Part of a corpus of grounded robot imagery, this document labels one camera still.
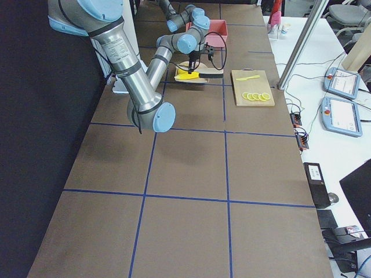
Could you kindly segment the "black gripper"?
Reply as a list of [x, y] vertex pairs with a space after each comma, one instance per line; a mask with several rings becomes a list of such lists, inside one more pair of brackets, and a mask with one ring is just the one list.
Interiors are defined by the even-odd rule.
[[194, 72], [198, 67], [200, 63], [201, 54], [200, 51], [192, 51], [188, 55], [189, 61], [188, 61], [188, 73]]

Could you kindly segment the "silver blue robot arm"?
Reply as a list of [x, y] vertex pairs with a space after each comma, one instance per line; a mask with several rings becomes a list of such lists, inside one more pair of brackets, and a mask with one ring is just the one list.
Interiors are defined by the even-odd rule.
[[130, 95], [130, 122], [139, 130], [164, 133], [173, 126], [176, 110], [155, 90], [174, 52], [190, 54], [203, 49], [210, 20], [194, 5], [177, 13], [169, 1], [157, 4], [171, 33], [157, 39], [157, 51], [147, 69], [143, 69], [125, 34], [123, 1], [48, 1], [48, 19], [56, 31], [98, 41]]
[[166, 24], [170, 32], [176, 32], [181, 27], [185, 26], [189, 22], [192, 22], [196, 17], [205, 15], [205, 11], [203, 9], [198, 8], [193, 4], [186, 6], [182, 12], [178, 13], [168, 0], [157, 0], [155, 2], [165, 15]]

